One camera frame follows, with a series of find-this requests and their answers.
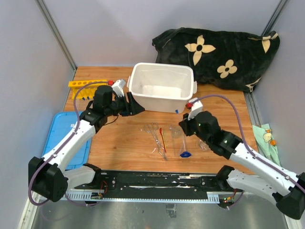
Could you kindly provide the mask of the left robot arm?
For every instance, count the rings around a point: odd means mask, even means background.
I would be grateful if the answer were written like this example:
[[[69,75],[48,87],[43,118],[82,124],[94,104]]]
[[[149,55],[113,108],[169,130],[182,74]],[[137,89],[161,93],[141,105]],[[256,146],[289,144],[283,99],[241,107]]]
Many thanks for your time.
[[[98,86],[86,110],[76,114],[77,122],[72,130],[44,157],[30,160],[29,201],[39,206],[32,197],[33,192],[57,202],[71,188],[81,185],[100,188],[103,183],[100,168],[84,164],[66,171],[67,165],[79,149],[107,124],[108,117],[137,115],[144,110],[131,93],[124,93],[122,86]]]

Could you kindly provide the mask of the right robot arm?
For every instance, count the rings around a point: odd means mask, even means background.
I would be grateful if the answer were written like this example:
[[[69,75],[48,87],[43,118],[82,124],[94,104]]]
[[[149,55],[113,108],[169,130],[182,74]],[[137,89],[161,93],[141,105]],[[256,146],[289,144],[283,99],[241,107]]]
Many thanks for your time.
[[[185,113],[179,122],[186,136],[197,136],[217,155],[232,160],[255,173],[244,175],[230,166],[217,174],[216,186],[253,193],[269,200],[284,215],[300,219],[305,211],[305,175],[284,169],[249,147],[245,140],[222,130],[210,112]]]

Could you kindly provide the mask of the white plastic bin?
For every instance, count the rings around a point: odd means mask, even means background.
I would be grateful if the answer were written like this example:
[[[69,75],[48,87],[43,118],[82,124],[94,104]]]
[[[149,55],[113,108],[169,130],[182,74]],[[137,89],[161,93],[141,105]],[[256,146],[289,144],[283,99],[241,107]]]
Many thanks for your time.
[[[138,63],[129,76],[127,87],[146,111],[182,113],[197,92],[193,70],[188,66]]]

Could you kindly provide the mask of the small glass beaker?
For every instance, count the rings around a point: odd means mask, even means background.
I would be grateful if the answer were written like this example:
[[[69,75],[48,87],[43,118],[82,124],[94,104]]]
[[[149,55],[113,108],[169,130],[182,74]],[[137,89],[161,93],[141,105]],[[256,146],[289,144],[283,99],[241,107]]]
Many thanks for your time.
[[[183,135],[182,128],[179,125],[173,126],[171,128],[171,135],[174,139],[180,138]]]

